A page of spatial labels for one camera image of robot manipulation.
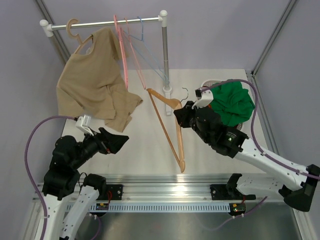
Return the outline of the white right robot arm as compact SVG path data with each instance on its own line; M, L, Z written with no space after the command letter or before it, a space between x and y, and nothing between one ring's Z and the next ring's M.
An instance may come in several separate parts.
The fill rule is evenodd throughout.
M233 173L225 184L212 184L214 200L254 200L257 196L279 198L293 209L309 212L320 180L320 168L299 165L261 146L246 133L222 124L209 107L196 108L193 102L174 111L182 128L191 128L202 141L222 156L246 162L270 178L246 177Z

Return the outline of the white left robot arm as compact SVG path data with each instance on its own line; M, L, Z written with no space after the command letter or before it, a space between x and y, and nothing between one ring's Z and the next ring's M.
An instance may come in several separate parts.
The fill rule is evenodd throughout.
M35 239L73 240L96 201L105 201L102 209L108 210L112 200L122 200L123 185L108 184L105 177L90 173L83 180L77 200L66 212L80 180L79 167L97 153L118 153L128 140L126 135L112 134L101 127L98 132L86 133L83 141L76 141L71 135L56 141L49 170L44 176L44 216L39 222Z

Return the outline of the green t shirt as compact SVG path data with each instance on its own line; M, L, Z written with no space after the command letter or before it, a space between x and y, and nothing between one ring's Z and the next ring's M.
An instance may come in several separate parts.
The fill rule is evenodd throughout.
M248 121L255 109L249 90L239 81L222 85L215 84L211 89L213 101L210 108L220 115L224 125L235 127Z

